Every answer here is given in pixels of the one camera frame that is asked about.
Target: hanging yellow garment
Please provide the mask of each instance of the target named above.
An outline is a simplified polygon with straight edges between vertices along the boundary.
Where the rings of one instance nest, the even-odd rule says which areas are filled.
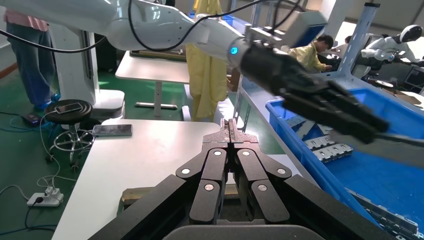
[[[197,14],[222,13],[219,0],[198,0]],[[211,57],[193,44],[186,46],[190,94],[193,97],[192,121],[214,120],[218,102],[227,97],[227,65],[224,60]]]

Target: white table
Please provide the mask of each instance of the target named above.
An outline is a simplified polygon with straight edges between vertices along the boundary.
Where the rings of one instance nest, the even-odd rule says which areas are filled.
[[[162,104],[162,83],[188,84],[187,63],[160,58],[130,56],[126,51],[115,73],[119,79],[155,81],[154,103],[137,102],[136,107],[153,107],[154,117],[160,119],[161,109],[177,109],[174,104]]]
[[[87,240],[116,217],[125,189],[153,187],[202,149],[203,136],[220,127],[209,122],[106,120],[132,124],[131,137],[95,140],[53,240]],[[300,174],[287,155],[270,155]],[[234,184],[229,177],[227,184]]]

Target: white robot head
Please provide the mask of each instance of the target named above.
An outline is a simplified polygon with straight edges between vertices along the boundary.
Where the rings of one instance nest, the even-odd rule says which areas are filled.
[[[419,39],[422,33],[423,28],[421,26],[409,25],[402,31],[399,40],[401,43],[413,42]]]

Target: stool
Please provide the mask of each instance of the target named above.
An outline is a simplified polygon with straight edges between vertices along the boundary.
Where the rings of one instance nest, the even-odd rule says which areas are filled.
[[[79,103],[82,106],[81,110],[65,112],[59,114],[56,111],[57,107],[76,104]],[[69,164],[76,171],[78,166],[78,161],[74,162],[74,153],[80,151],[78,158],[83,152],[87,152],[93,144],[93,136],[91,135],[91,130],[82,130],[77,129],[76,124],[81,123],[85,120],[88,120],[93,111],[93,106],[84,100],[75,100],[67,99],[60,100],[58,102],[50,104],[45,110],[45,119],[51,123],[58,125],[68,125],[69,130],[59,134],[53,141],[53,145],[48,150],[52,156],[52,150],[54,148],[69,152]],[[46,159],[52,161],[51,156],[47,156]]]

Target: blue plastic bin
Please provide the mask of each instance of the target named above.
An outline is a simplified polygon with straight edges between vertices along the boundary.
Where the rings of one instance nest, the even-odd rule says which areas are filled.
[[[195,14],[196,14],[195,12],[189,12],[188,13],[188,17],[191,18],[191,19],[194,19],[195,18]],[[233,26],[233,21],[234,21],[234,17],[233,16],[231,16],[231,15],[225,15],[225,16],[222,17],[222,20],[226,21],[226,23],[228,25]]]
[[[424,116],[371,89],[358,88],[350,92],[376,115],[390,122],[390,133],[424,139]],[[305,140],[321,137],[319,128],[314,126],[308,135],[300,139],[285,121],[296,114],[284,109],[283,101],[273,100],[266,104],[269,110],[269,123],[324,191],[368,219],[369,214],[345,188],[422,227],[423,169],[358,151],[324,165],[303,143]]]

